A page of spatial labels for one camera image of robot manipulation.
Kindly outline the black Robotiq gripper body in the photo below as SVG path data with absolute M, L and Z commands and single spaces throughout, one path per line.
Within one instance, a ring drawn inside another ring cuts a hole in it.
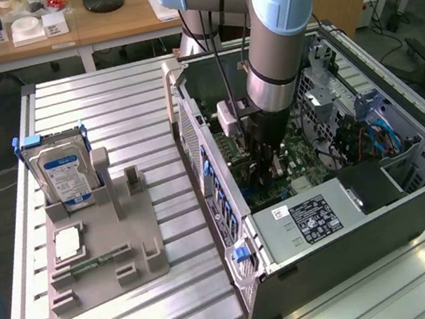
M 270 158 L 286 134 L 290 108 L 280 112 L 260 110 L 248 116 L 248 148 L 252 158 Z

